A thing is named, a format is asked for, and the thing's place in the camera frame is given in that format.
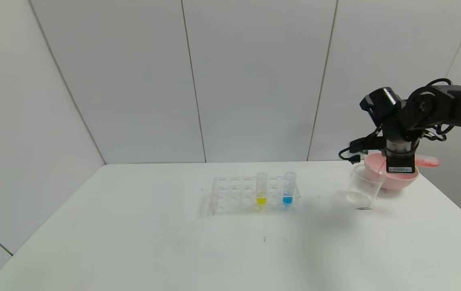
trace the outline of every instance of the pink bowl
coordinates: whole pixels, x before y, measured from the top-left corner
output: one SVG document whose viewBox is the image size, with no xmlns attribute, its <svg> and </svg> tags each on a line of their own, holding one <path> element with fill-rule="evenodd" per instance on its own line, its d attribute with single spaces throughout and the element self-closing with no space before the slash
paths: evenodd
<svg viewBox="0 0 461 291">
<path fill-rule="evenodd" d="M 419 169 L 415 168 L 415 173 L 401 174 L 401 173 L 387 173 L 385 166 L 386 158 L 381 153 L 369 154 L 365 157 L 365 169 L 367 169 L 367 178 L 376 175 L 386 175 L 381 188 L 387 190 L 400 190 L 410 185 L 419 176 Z"/>
</svg>

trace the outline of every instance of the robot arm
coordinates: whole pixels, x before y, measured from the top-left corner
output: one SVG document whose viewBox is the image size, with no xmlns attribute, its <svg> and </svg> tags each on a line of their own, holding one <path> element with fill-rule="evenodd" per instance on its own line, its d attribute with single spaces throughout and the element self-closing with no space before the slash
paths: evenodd
<svg viewBox="0 0 461 291">
<path fill-rule="evenodd" d="M 435 85 L 441 81 L 448 85 Z M 360 161 L 360 155 L 345 158 L 345 151 L 380 150 L 387 157 L 387 173 L 414 173 L 420 139 L 445 141 L 453 127 L 461 127 L 461 86 L 452 85 L 449 79 L 437 79 L 406 100 L 384 87 L 365 96 L 360 107 L 369 113 L 376 129 L 350 142 L 339 157 L 354 164 Z"/>
</svg>

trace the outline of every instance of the wall seam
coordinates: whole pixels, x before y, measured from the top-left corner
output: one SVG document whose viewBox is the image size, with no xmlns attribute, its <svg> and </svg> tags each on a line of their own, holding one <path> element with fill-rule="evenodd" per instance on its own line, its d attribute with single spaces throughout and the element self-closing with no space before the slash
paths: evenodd
<svg viewBox="0 0 461 291">
<path fill-rule="evenodd" d="M 47 46 L 47 50 L 49 51 L 49 53 L 51 54 L 51 57 L 53 58 L 53 61 L 54 61 L 55 66 L 56 66 L 56 68 L 58 70 L 58 73 L 60 73 L 60 77 L 62 78 L 62 81 L 63 81 L 63 83 L 65 85 L 65 88 L 67 88 L 67 92 L 69 94 L 70 99 L 72 100 L 72 103 L 74 104 L 74 108 L 78 112 L 79 117 L 81 118 L 81 121 L 83 122 L 83 125 L 86 128 L 86 132 L 88 132 L 88 135 L 90 136 L 90 139 L 94 143 L 94 146 L 96 147 L 97 152 L 99 153 L 99 156 L 103 160 L 103 163 L 106 164 L 105 157 L 103 157 L 103 155 L 101 154 L 101 151 L 99 150 L 99 147 L 97 146 L 96 140 L 94 139 L 94 137 L 92 136 L 92 133 L 90 132 L 90 129 L 86 125 L 85 118 L 83 118 L 83 115 L 81 114 L 81 111 L 79 111 L 79 107 L 78 107 L 76 101 L 74 100 L 74 98 L 72 96 L 72 92 L 70 92 L 69 86 L 68 86 L 68 84 L 67 84 L 67 82 L 66 82 L 66 80 L 65 80 L 65 78 L 63 76 L 62 70 L 60 69 L 60 66 L 58 65 L 58 62 L 56 61 L 55 54 L 53 54 L 53 50 L 51 49 L 51 45 L 49 44 L 49 41 L 47 40 L 47 37 L 45 36 L 44 28 L 42 27 L 42 24 L 40 23 L 40 19 L 38 18 L 38 15 L 36 15 L 36 10 L 35 10 L 35 8 L 33 6 L 33 2 L 31 0 L 27 0 L 27 1 L 29 2 L 29 6 L 31 6 L 31 11 L 33 11 L 33 15 L 35 16 L 36 23 L 38 24 L 38 28 L 40 29 L 40 33 L 42 33 L 42 37 L 44 38 L 45 44 Z"/>
<path fill-rule="evenodd" d="M 309 149 L 307 150 L 306 161 L 309 161 L 309 153 L 311 152 L 311 144 L 313 143 L 313 135 L 315 134 L 315 127 L 317 125 L 318 107 L 320 105 L 320 100 L 322 98 L 322 88 L 324 87 L 324 78 L 326 77 L 327 64 L 328 64 L 328 61 L 329 61 L 329 54 L 330 54 L 330 43 L 331 43 L 331 40 L 333 39 L 334 24 L 335 24 L 335 21 L 336 21 L 336 13 L 338 11 L 338 1 L 339 0 L 336 0 L 336 4 L 334 6 L 333 23 L 332 23 L 332 25 L 330 27 L 328 51 L 327 51 L 327 55 L 326 55 L 326 62 L 324 64 L 324 72 L 322 73 L 322 81 L 320 82 L 320 91 L 318 93 L 317 109 L 315 111 L 315 119 L 313 120 L 313 130 L 311 131 L 311 138 L 309 140 Z"/>
</svg>

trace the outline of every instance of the label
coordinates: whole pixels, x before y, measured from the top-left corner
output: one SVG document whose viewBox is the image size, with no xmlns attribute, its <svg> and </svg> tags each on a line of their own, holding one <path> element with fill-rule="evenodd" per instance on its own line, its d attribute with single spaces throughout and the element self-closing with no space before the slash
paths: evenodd
<svg viewBox="0 0 461 291">
<path fill-rule="evenodd" d="M 412 173 L 412 167 L 389 167 L 389 172 Z"/>
</svg>

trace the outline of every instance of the test tube with blue liquid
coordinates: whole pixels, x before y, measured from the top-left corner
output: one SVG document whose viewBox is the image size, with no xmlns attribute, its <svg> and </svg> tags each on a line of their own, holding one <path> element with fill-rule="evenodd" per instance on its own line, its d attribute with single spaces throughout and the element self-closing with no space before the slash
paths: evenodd
<svg viewBox="0 0 461 291">
<path fill-rule="evenodd" d="M 284 195 L 282 196 L 282 202 L 285 205 L 291 205 L 293 203 L 293 193 L 295 192 L 295 180 L 297 174 L 293 172 L 286 172 L 284 174 Z"/>
</svg>

